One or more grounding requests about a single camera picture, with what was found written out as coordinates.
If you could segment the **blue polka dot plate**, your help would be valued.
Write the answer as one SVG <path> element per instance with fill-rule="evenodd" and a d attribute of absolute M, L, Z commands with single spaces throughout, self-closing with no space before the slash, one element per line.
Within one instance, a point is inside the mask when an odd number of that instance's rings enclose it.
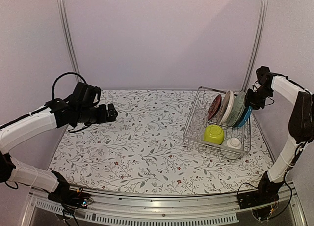
<path fill-rule="evenodd" d="M 247 120 L 250 118 L 250 115 L 252 113 L 252 109 L 253 108 L 251 106 L 245 107 L 240 119 L 235 124 L 236 128 L 242 127 L 247 122 Z"/>

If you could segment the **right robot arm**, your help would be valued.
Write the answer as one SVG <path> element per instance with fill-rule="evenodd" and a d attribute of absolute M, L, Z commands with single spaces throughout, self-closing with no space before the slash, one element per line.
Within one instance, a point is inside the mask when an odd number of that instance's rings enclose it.
<path fill-rule="evenodd" d="M 264 109 L 267 98 L 277 92 L 293 104 L 288 122 L 288 138 L 274 165 L 266 171 L 254 192 L 257 204 L 265 204 L 284 183 L 304 149 L 314 140 L 314 94 L 288 76 L 273 73 L 269 67 L 256 70 L 258 87 L 246 92 L 245 104 L 254 110 Z"/>

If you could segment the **pale green flower plate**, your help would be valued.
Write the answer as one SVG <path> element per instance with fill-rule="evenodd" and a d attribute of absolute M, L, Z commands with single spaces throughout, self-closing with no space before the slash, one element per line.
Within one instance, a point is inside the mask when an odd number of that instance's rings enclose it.
<path fill-rule="evenodd" d="M 227 126 L 232 127 L 241 117 L 245 106 L 245 92 L 240 92 L 234 100 L 231 113 L 226 121 Z"/>

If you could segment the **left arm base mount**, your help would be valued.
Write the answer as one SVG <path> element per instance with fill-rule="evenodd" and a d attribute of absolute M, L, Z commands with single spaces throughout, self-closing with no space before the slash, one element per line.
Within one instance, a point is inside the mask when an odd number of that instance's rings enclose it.
<path fill-rule="evenodd" d="M 53 192 L 48 193 L 48 200 L 73 208 L 87 208 L 93 203 L 91 195 L 85 192 L 82 187 L 71 190 L 70 184 L 60 173 L 54 170 L 52 173 L 57 178 L 58 186 Z"/>

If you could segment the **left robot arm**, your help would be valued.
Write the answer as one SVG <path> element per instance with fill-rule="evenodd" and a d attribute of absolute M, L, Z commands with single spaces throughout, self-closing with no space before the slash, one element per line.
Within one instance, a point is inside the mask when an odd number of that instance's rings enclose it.
<path fill-rule="evenodd" d="M 62 203 L 69 203 L 73 193 L 67 180 L 56 171 L 47 171 L 27 165 L 13 158 L 9 152 L 21 143 L 46 131 L 66 125 L 84 124 L 84 129 L 93 124 L 115 122 L 118 112 L 112 103 L 100 104 L 101 89 L 89 85 L 86 80 L 78 82 L 72 94 L 65 99 L 56 98 L 43 106 L 0 127 L 0 181 L 15 182 L 53 192 Z"/>

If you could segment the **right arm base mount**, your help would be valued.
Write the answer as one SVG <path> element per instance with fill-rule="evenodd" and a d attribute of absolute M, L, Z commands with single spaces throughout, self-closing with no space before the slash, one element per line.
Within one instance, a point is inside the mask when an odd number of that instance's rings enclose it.
<path fill-rule="evenodd" d="M 243 185 L 253 187 L 253 189 L 241 193 L 240 189 Z M 247 182 L 239 186 L 236 198 L 240 209 L 251 208 L 253 217 L 260 222 L 270 220 L 275 210 L 279 207 L 278 194 L 272 196 L 260 195 L 258 188 Z"/>

